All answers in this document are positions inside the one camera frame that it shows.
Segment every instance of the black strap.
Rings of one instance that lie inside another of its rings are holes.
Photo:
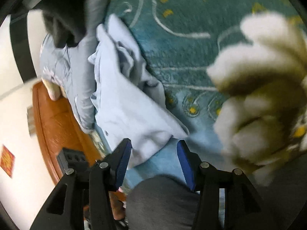
[[[27,15],[11,15],[10,37],[16,65],[23,82],[37,77],[28,40]]]

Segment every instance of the gray cloth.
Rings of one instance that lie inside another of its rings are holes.
[[[73,85],[76,86],[76,107],[80,124],[92,129],[95,115],[90,96],[96,90],[94,67],[88,57],[96,51],[98,44],[96,28],[103,22],[108,0],[85,0],[85,27],[87,33],[79,42],[78,53],[71,55],[73,68]]]
[[[268,187],[255,185],[280,230],[287,229],[307,200],[307,154],[275,173]]]
[[[199,195],[166,176],[138,184],[127,197],[131,230],[190,230]]]

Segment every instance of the white wall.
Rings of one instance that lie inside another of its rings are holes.
[[[33,10],[27,16],[27,29],[30,53],[36,75],[41,75],[39,68],[40,47],[47,31],[41,10]],[[10,39],[10,16],[7,16],[0,27],[0,97],[22,85]]]
[[[0,200],[20,230],[30,229],[54,188],[37,137],[28,131],[27,107],[32,105],[31,88],[36,82],[0,100],[0,151],[4,144],[15,155],[12,179],[0,168]]]

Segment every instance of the wooden furniture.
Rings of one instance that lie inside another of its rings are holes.
[[[54,184],[62,177],[56,160],[62,147],[83,151],[90,165],[101,159],[89,135],[80,129],[68,100],[52,101],[42,82],[33,86],[33,113],[40,150]]]

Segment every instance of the blue gripper pad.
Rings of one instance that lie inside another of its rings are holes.
[[[118,189],[124,181],[128,162],[129,162],[130,155],[131,155],[131,149],[132,149],[130,139],[124,139],[121,142],[121,144],[124,144],[125,147],[124,147],[124,150],[123,150],[122,157],[119,161],[118,168],[116,170],[116,183],[115,183],[116,189]]]
[[[201,159],[196,153],[190,152],[186,142],[180,140],[177,143],[177,156],[181,165],[185,182],[191,191],[195,191],[196,177]]]

